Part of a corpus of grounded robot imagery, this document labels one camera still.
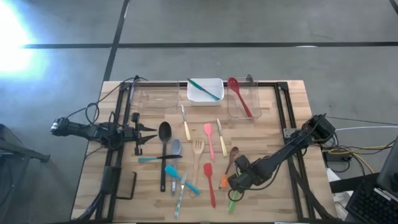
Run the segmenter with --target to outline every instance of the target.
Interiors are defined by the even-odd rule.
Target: keyboard
[[[398,203],[365,181],[354,191],[346,209],[364,223],[398,223]]]

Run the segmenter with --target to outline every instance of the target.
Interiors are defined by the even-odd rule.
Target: concrete floor
[[[0,1],[0,123],[28,146],[51,154],[30,163],[7,223],[69,219],[87,145],[50,134],[53,119],[96,101],[110,49],[14,50],[14,44],[112,43],[122,0]],[[388,0],[134,0],[121,43],[398,41]],[[313,113],[398,123],[397,47],[119,49],[110,80],[251,74],[305,80]],[[73,118],[85,123],[83,114]],[[337,128],[374,126],[330,119]],[[398,129],[339,132],[341,144],[377,146]],[[375,171],[387,151],[364,157]],[[331,164],[342,169],[343,164]],[[352,162],[342,178],[361,175]]]

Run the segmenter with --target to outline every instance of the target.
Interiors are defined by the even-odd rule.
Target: black ladle
[[[172,127],[170,126],[169,123],[163,122],[159,126],[159,137],[160,140],[163,142],[163,154],[162,156],[166,156],[166,149],[167,149],[167,141],[170,140],[172,137]],[[160,191],[165,192],[166,191],[166,171],[164,170],[166,168],[166,159],[162,159],[162,170],[161,170],[161,175],[160,175]]]

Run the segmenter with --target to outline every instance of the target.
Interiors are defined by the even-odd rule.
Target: wooden fork
[[[194,157],[192,185],[194,186],[196,186],[198,182],[199,158],[204,148],[205,148],[205,140],[203,138],[196,138],[192,141],[192,151]]]

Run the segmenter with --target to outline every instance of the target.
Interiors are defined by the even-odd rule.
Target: wooden tabletop
[[[101,97],[109,93],[120,82],[104,82]],[[297,126],[308,120],[312,113],[305,91],[304,82],[301,80],[288,81],[290,97],[294,109]],[[220,119],[223,127],[224,141],[228,152],[233,146],[239,148],[240,154],[245,154],[250,161],[265,155],[273,154],[284,143],[280,130],[279,114],[275,99],[274,89],[259,87],[259,101],[262,116],[254,121],[241,121],[232,119],[228,113],[228,104],[223,100],[221,106],[190,106],[187,99],[187,89],[180,87],[180,101],[173,110],[144,110],[131,108],[131,112],[141,114],[141,123],[146,127],[158,129],[163,121],[172,127],[172,139],[167,146],[168,154],[171,153],[170,145],[173,139],[182,142],[182,159],[178,161],[178,173],[186,172],[187,181],[191,181],[193,172],[193,152],[191,142],[185,137],[185,130],[181,115],[180,105],[184,105],[187,112],[187,123],[192,138],[203,137],[206,146],[200,158],[198,184],[201,195],[190,197],[189,188],[185,188],[179,218],[174,219],[180,187],[177,195],[171,196],[171,178],[167,176],[166,191],[160,192],[160,164],[161,161],[138,163],[138,156],[134,155],[134,143],[128,142],[124,147],[119,196],[128,197],[131,190],[133,174],[137,172],[137,184],[132,200],[117,200],[115,205],[114,222],[273,222],[296,221],[294,200],[290,184],[289,170],[284,162],[275,179],[275,182],[265,190],[246,191],[243,199],[235,206],[234,213],[228,214],[229,200],[226,190],[218,190],[221,175],[225,172],[228,157],[224,158],[221,150],[220,137],[217,131],[216,118]],[[98,122],[108,120],[110,112],[116,106],[118,92],[110,94],[99,104],[100,116]],[[207,137],[203,130],[205,123],[211,123],[213,134],[213,148],[216,161],[212,162]],[[157,134],[145,132],[142,135]],[[99,148],[97,142],[90,142],[87,153]],[[162,143],[159,137],[151,139],[142,146],[143,156],[161,156]],[[106,149],[90,155],[84,162],[80,184],[76,193],[72,218],[81,215],[98,193],[103,175]],[[308,148],[304,156],[310,189],[319,202],[336,216],[335,205],[326,176],[325,166],[318,147]],[[211,162],[213,166],[212,183],[215,191],[216,208],[210,203],[208,180],[204,175],[204,163]],[[303,193],[300,192],[303,211],[306,217],[306,206]]]

